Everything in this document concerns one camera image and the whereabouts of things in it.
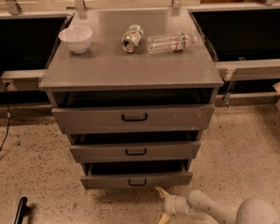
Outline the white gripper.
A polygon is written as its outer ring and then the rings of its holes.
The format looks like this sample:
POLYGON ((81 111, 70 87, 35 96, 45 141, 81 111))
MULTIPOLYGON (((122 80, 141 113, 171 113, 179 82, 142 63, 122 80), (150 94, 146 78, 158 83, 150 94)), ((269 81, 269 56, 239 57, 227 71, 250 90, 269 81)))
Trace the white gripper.
POLYGON ((155 190, 160 194, 161 198, 164 200, 163 207, 164 211, 167 213, 161 214, 161 218, 157 224, 167 224, 170 220, 169 215, 189 214, 190 207, 185 196, 169 195, 169 193, 161 187, 156 187, 155 190))

